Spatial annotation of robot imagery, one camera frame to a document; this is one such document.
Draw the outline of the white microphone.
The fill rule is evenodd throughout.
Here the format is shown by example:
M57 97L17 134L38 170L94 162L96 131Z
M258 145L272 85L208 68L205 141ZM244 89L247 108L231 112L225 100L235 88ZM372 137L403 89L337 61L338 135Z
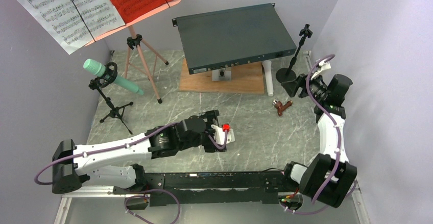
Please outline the white microphone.
M264 77L265 77L268 96L273 96L274 88L273 88L273 78L272 78L272 62L270 60L265 60L262 61L261 64L264 70Z

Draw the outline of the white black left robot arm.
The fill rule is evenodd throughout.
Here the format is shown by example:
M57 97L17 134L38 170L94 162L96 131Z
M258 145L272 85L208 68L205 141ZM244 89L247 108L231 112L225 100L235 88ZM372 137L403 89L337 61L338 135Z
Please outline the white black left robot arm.
M235 141L234 129L219 124L211 110L180 122L158 126L137 136L92 145L62 141L52 158L52 193L66 194L84 183L107 185L141 193L152 188L139 161L171 157L179 151L203 147L207 153L225 152Z

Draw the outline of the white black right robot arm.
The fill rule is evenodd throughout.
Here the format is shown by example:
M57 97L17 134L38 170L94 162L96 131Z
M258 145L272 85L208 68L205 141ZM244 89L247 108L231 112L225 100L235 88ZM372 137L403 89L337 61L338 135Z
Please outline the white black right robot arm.
M320 150L309 166L294 161L287 164L281 183L288 191L298 189L300 194L314 198L322 183L334 173L316 200L337 208L357 175L357 168L349 163L346 155L343 137L346 113L342 103L353 82L342 74L334 75L328 85L324 84L322 76L309 83L306 83L306 78L301 74L284 88L291 97L301 88L300 98L311 94L317 102L314 114L320 132Z

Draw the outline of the black round-base mic stand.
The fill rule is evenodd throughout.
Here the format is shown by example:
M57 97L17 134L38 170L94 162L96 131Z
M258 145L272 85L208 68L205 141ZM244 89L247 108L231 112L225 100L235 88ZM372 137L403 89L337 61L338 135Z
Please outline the black round-base mic stand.
M305 24L304 28L300 30L299 36L301 37L299 45L296 49L295 55L292 57L288 68L281 68L276 72L276 79L279 83L292 82L296 79L296 73L293 67L297 62L297 57L300 53L301 47L304 45L307 38L311 38L313 32L310 29L310 24Z

